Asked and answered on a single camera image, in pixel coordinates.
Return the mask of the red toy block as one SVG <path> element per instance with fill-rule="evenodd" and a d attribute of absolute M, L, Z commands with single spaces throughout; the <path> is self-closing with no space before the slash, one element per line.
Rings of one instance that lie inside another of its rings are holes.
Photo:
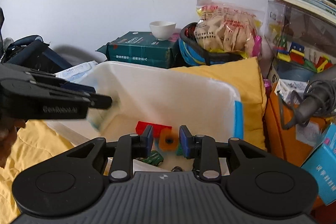
<path fill-rule="evenodd" d="M 138 121 L 137 125 L 135 127 L 135 133 L 137 133 L 138 135 L 142 135 L 147 126 L 151 126 L 153 128 L 153 137 L 154 137 L 154 139 L 160 137 L 162 130 L 169 130 L 169 131 L 171 131 L 171 129 L 172 129 L 171 126 L 167 126 L 167 125 L 149 123 L 149 122 L 144 122 L 144 121 Z"/>

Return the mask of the orange ring toy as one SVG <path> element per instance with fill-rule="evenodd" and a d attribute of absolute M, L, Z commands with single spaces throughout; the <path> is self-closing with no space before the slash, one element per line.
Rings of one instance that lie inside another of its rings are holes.
<path fill-rule="evenodd" d="M 159 149 L 163 152 L 173 152 L 178 149 L 179 136 L 169 128 L 164 128 L 159 136 Z"/>

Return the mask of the baby wipes pack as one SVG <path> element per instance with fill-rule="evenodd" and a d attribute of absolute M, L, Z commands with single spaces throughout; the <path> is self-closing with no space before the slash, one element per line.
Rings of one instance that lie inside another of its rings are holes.
<path fill-rule="evenodd" d="M 98 62 L 96 61 L 81 63 L 71 68 L 55 73 L 55 76 L 69 82 L 77 83 L 97 65 Z"/>

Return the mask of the green toy car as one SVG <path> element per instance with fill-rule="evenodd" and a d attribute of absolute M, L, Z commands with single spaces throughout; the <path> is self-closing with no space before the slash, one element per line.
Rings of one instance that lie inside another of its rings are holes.
<path fill-rule="evenodd" d="M 147 158 L 139 157 L 137 160 L 152 166 L 160 166 L 164 161 L 163 156 L 155 150 L 151 151 Z"/>

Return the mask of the yellow quilted cloth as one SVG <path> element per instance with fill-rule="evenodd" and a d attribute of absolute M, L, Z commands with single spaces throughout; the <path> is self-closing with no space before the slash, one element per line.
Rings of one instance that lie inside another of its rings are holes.
<path fill-rule="evenodd" d="M 98 136 L 117 140 L 133 133 L 140 121 L 170 126 L 173 132 L 186 125 L 193 134 L 217 141 L 238 136 L 265 148 L 266 95 L 255 59 L 174 69 L 108 61 L 80 82 L 111 96 L 113 106 L 91 110 L 85 120 L 31 120 L 18 131 L 1 169 L 1 223 L 19 215 L 11 187 L 21 171 Z"/>

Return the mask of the white plastic bin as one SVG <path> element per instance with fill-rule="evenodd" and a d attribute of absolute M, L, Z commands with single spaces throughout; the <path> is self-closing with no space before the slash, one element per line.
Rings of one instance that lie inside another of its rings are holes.
<path fill-rule="evenodd" d="M 135 131 L 138 121 L 185 125 L 192 134 L 226 142 L 244 135 L 238 90 L 223 81 L 174 70 L 108 61 L 97 65 L 81 83 L 110 96 L 112 107 L 92 109 L 86 119 L 48 121 L 74 145 L 96 137 L 117 141 Z"/>

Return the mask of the green book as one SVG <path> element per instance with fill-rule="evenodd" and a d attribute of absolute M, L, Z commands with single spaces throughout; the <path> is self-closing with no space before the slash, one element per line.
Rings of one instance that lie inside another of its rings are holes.
<path fill-rule="evenodd" d="M 151 32 L 130 31 L 97 49 L 109 61 L 120 61 L 169 69 L 180 54 L 179 34 L 158 40 Z"/>

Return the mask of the white ceramic bowl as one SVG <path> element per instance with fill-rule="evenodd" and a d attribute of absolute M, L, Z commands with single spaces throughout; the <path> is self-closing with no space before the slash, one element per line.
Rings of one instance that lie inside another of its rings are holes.
<path fill-rule="evenodd" d="M 155 21 L 149 24 L 151 33 L 159 40 L 169 39 L 175 31 L 176 23 L 168 21 Z"/>

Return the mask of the blue black basket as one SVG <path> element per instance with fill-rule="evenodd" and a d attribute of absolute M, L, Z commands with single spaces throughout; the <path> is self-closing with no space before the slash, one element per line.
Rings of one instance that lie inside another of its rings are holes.
<path fill-rule="evenodd" d="M 184 61 L 190 66 L 225 64 L 243 58 L 235 53 L 210 53 L 203 49 L 194 36 L 196 22 L 189 23 L 179 34 L 179 49 Z"/>

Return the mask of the snack bag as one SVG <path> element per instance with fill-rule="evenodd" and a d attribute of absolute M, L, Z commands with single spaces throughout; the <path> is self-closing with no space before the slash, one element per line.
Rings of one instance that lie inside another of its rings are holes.
<path fill-rule="evenodd" d="M 264 12 L 214 0 L 197 0 L 197 43 L 210 53 L 237 53 L 243 58 L 261 53 Z"/>

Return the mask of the grey hair dryer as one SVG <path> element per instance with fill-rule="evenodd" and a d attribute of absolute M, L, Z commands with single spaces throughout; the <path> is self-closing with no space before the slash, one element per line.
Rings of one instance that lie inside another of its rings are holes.
<path fill-rule="evenodd" d="M 307 83 L 303 94 L 290 92 L 289 102 L 285 94 L 276 89 L 280 122 L 284 130 L 299 124 L 306 127 L 311 117 L 335 116 L 335 67 L 314 75 Z"/>

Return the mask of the clear box of toys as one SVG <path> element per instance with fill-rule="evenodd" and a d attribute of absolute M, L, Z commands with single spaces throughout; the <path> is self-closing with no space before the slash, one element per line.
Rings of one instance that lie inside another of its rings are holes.
<path fill-rule="evenodd" d="M 335 66 L 335 25 L 295 6 L 268 2 L 264 38 L 273 52 L 273 83 L 308 81 Z"/>

